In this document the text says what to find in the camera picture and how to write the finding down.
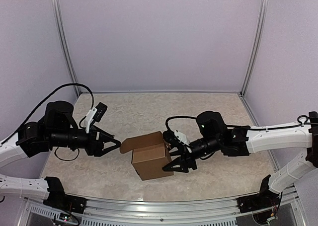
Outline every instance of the open box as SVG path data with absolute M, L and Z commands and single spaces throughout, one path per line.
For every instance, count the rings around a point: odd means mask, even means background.
M 127 138 L 120 147 L 122 154 L 133 151 L 132 165 L 142 180 L 156 179 L 173 175 L 162 167 L 171 162 L 168 145 L 161 132 Z

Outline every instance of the beige tabletop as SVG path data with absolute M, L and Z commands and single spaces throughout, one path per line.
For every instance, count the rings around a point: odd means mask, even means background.
M 174 115 L 197 116 L 212 110 L 222 114 L 226 124 L 251 125 L 251 120 L 236 94 L 211 93 L 127 93 L 96 94 L 95 104 L 108 106 L 96 125 L 123 141 L 155 131 L 165 131 L 165 119 Z M 78 122 L 91 105 L 90 95 L 82 94 L 75 104 Z M 202 137 L 195 120 L 172 120 L 171 129 L 185 133 L 190 141 Z M 61 158 L 76 152 L 59 149 Z M 50 154 L 42 177 L 58 177 L 66 193 L 102 199 L 131 201 L 191 201 L 252 193 L 262 179 L 273 173 L 267 152 L 250 156 L 227 157 L 221 152 L 206 161 L 197 160 L 198 169 L 161 179 L 142 181 L 131 165 L 131 152 L 114 150 L 103 157 L 80 151 L 75 161 L 65 162 Z

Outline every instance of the white wall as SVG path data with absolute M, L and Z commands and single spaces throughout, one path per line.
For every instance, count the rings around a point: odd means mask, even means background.
M 79 82 L 93 91 L 236 91 L 261 0 L 60 0 Z
M 269 0 L 246 99 L 261 125 L 318 111 L 318 0 Z M 284 166 L 299 150 L 279 150 Z M 318 225 L 318 171 L 296 183 L 311 226 Z
M 57 34 L 51 0 L 0 0 L 0 140 L 13 132 L 47 94 L 70 82 Z M 50 100 L 74 102 L 73 89 Z M 32 120 L 44 114 L 45 105 Z M 47 153 L 0 169 L 9 176 L 37 178 Z M 0 225 L 14 226 L 22 200 L 6 197 L 0 204 Z

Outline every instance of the robotic arm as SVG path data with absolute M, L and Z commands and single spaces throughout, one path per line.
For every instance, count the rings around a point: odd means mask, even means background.
M 47 104 L 45 115 L 38 122 L 29 122 L 19 128 L 17 133 L 2 142 L 0 147 L 0 167 L 13 161 L 32 157 L 53 147 L 84 149 L 87 155 L 95 157 L 120 147 L 114 136 L 94 126 L 107 110 L 99 103 L 90 109 L 85 117 L 85 127 L 79 129 L 72 117 L 73 106 L 65 101 Z M 114 145 L 104 149 L 104 144 Z M 14 178 L 0 174 L 0 195 L 19 195 L 42 199 L 45 205 L 72 212 L 83 213 L 86 199 L 64 193 L 60 180 L 56 177 L 45 179 Z
M 203 138 L 193 142 L 183 133 L 173 132 L 167 119 L 168 130 L 163 137 L 171 148 L 177 148 L 171 155 L 178 157 L 164 166 L 164 171 L 187 173 L 190 168 L 196 170 L 197 159 L 207 159 L 217 151 L 226 156 L 248 156 L 271 149 L 303 148 L 286 166 L 263 179 L 258 194 L 238 199 L 241 213 L 278 204 L 279 194 L 286 187 L 318 167 L 317 112 L 310 112 L 309 117 L 300 116 L 297 122 L 270 127 L 227 126 L 220 113 L 212 111 L 203 112 L 194 119 Z

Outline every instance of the marble-patterned surface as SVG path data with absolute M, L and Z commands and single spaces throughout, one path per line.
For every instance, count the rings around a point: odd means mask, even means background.
M 197 116 L 205 110 L 219 111 L 225 123 L 250 125 L 251 121 L 236 94 L 211 93 L 128 93 L 97 94 L 95 104 L 103 102 L 108 110 L 96 124 L 126 138 L 165 131 L 165 119 L 173 115 Z M 90 95 L 81 95 L 75 105 L 78 122 L 90 107 Z M 190 141 L 200 138 L 194 120 L 172 120 L 171 128 L 185 133 Z M 59 149 L 62 158 L 76 152 Z M 103 199 L 133 201 L 189 201 L 214 199 L 256 192 L 262 179 L 273 173 L 268 153 L 227 157 L 218 152 L 188 174 L 142 181 L 131 165 L 131 152 L 115 150 L 104 157 L 91 157 L 80 151 L 77 160 L 60 161 L 51 153 L 42 177 L 60 178 L 66 193 Z

